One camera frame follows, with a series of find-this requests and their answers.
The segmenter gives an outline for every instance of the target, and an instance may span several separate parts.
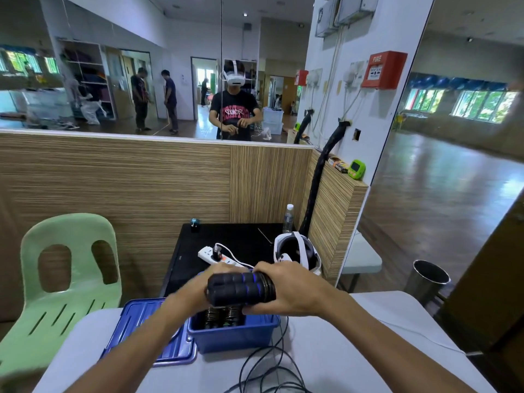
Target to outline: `power strip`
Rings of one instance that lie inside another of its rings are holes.
[[[216,260],[213,259],[213,248],[211,247],[204,247],[200,251],[198,251],[198,257],[202,260],[205,260],[208,264],[216,264]],[[228,258],[226,255],[222,255],[222,262],[226,262],[226,264],[232,264],[234,266],[244,267],[241,264],[239,264],[236,260]]]

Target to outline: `white vr headset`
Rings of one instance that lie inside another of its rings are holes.
[[[311,241],[298,231],[284,233],[275,238],[273,261],[296,261],[317,276],[321,274],[322,262]]]
[[[227,85],[239,85],[242,87],[246,83],[246,74],[240,74],[236,66],[236,61],[232,62],[234,71],[226,72],[226,70],[224,70],[224,78],[227,81]]]

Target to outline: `black table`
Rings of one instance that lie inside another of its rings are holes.
[[[255,266],[262,260],[273,263],[273,242],[279,234],[282,234],[281,223],[202,224],[196,233],[191,231],[189,223],[183,224],[160,296],[167,297],[206,270],[209,264],[198,257],[198,251],[205,246],[224,244],[239,261]],[[223,254],[232,258],[226,250]]]

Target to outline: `green plastic chair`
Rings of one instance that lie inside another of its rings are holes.
[[[91,246],[106,241],[113,251],[118,281],[104,284]],[[50,245],[71,251],[71,284],[46,292],[38,276],[38,257]],[[122,294],[116,236],[109,221],[95,214],[67,214],[33,226],[22,239],[22,315],[0,342],[0,377],[49,365],[64,339],[85,315],[116,308]]]

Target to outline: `trash can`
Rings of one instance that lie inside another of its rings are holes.
[[[427,260],[418,259],[413,262],[413,270],[404,292],[409,293],[422,306],[426,306],[450,281],[449,275],[442,268]]]

